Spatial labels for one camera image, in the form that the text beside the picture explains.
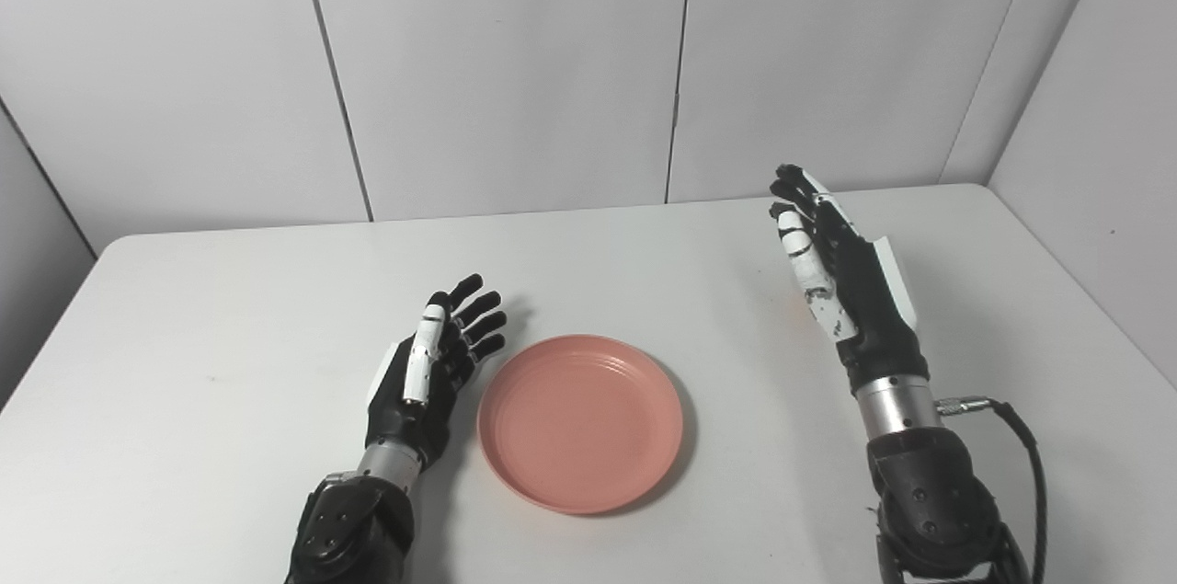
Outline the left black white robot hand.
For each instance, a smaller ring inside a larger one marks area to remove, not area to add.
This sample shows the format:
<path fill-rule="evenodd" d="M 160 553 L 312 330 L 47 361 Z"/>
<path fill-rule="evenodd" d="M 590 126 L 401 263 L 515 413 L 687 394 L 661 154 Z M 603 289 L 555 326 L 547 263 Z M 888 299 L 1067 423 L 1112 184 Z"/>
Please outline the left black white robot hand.
<path fill-rule="evenodd" d="M 472 274 L 428 297 L 415 331 L 388 350 L 367 394 L 365 444 L 401 444 L 433 465 L 451 437 L 458 394 L 506 345 L 501 296 Z"/>

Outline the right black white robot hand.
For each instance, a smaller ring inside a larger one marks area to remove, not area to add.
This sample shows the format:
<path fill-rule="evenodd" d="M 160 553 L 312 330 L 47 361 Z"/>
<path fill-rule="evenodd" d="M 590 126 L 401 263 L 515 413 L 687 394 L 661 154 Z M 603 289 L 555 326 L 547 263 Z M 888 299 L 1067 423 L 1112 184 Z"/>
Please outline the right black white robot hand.
<path fill-rule="evenodd" d="M 850 391 L 891 377 L 929 380 L 917 312 L 887 237 L 870 241 L 802 166 L 776 170 L 770 215 L 811 316 L 833 341 Z"/>

